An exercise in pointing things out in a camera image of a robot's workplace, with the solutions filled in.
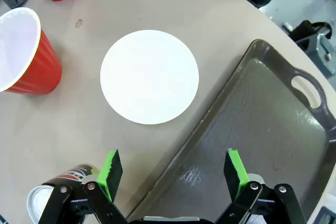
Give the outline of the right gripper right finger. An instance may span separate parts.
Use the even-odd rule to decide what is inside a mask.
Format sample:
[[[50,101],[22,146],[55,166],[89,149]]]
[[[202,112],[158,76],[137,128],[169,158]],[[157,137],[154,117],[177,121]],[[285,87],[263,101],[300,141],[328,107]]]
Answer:
[[[306,223],[293,188],[250,180],[237,150],[228,149],[224,175],[232,203],[216,223],[244,223],[250,215],[263,217],[266,223]]]

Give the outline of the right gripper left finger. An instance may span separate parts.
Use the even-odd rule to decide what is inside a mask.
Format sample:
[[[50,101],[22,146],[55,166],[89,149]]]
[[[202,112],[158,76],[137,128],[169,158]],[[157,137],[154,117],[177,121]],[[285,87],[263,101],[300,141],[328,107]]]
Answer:
[[[114,204],[123,173],[119,151],[110,151],[102,169],[79,165],[49,180],[53,189],[39,223],[84,223],[95,215],[98,223],[127,223]]]

